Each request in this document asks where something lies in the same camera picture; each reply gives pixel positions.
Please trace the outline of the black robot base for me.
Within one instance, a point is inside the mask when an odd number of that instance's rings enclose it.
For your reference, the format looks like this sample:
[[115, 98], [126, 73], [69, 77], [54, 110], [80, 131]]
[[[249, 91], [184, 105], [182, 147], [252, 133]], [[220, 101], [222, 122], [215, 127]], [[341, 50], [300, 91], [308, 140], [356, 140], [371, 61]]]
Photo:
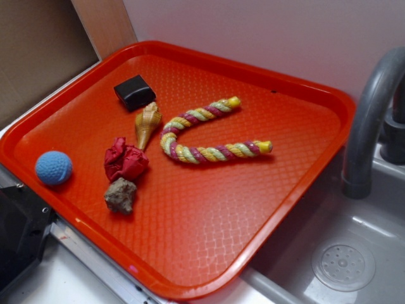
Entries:
[[28, 186], [1, 188], [1, 297], [42, 261], [55, 218], [53, 208]]

